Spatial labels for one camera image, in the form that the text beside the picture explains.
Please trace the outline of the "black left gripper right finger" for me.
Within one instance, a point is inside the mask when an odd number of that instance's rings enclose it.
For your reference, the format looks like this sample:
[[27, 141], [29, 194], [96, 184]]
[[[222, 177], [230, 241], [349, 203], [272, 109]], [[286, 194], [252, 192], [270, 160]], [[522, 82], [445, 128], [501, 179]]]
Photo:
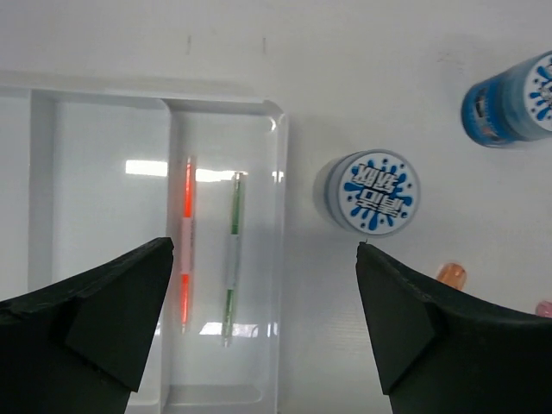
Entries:
[[550, 412], [548, 318], [458, 291], [366, 242], [355, 271], [393, 412]]

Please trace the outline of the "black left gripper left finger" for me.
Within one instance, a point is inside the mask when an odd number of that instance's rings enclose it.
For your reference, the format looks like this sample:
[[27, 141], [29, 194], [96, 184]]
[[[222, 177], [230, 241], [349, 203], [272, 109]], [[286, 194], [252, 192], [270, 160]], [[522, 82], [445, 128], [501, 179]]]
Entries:
[[139, 389], [173, 268], [158, 237], [1, 303], [3, 413], [123, 413]]

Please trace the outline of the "orange translucent case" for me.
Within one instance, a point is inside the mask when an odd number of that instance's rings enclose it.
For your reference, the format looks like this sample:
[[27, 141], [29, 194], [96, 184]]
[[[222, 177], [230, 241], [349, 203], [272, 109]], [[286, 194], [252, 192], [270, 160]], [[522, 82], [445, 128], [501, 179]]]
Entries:
[[467, 272], [459, 263], [448, 262], [439, 268], [436, 279], [449, 287], [461, 291], [466, 284]]

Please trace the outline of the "pink translucent case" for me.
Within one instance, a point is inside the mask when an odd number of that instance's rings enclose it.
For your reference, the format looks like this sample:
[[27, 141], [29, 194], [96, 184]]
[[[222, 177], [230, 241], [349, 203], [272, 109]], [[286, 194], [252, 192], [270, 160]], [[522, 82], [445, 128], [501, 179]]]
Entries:
[[539, 317], [552, 317], [552, 302], [550, 300], [540, 301], [535, 308], [535, 314]]

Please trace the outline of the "green pen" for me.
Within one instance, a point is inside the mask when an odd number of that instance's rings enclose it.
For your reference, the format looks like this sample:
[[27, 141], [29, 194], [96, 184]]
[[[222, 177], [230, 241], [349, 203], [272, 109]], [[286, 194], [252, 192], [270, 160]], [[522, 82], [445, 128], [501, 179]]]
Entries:
[[223, 346], [225, 348], [230, 345], [233, 335], [233, 323], [235, 316], [235, 291], [240, 272], [241, 260], [241, 230], [245, 177], [246, 174], [244, 172], [235, 172], [232, 179], [229, 238], [225, 275], [226, 295], [222, 325]]

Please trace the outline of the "blue slime jar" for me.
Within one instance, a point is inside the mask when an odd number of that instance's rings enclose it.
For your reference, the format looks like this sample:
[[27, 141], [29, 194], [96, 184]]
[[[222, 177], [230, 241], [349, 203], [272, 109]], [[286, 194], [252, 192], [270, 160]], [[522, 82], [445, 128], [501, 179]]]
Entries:
[[324, 219], [366, 237], [398, 233], [414, 218], [420, 200], [413, 165], [385, 149], [335, 158], [318, 172], [313, 185], [314, 205]]
[[551, 136], [551, 52], [525, 60], [473, 85], [461, 122], [472, 141], [509, 147]]

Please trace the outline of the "orange highlighter pen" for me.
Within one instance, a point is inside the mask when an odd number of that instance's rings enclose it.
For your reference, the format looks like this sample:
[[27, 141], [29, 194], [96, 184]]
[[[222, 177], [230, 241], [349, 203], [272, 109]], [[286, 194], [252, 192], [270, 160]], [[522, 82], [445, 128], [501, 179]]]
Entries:
[[181, 211], [180, 238], [180, 322], [184, 334], [190, 321], [192, 276], [194, 272], [196, 160], [188, 157], [185, 163]]

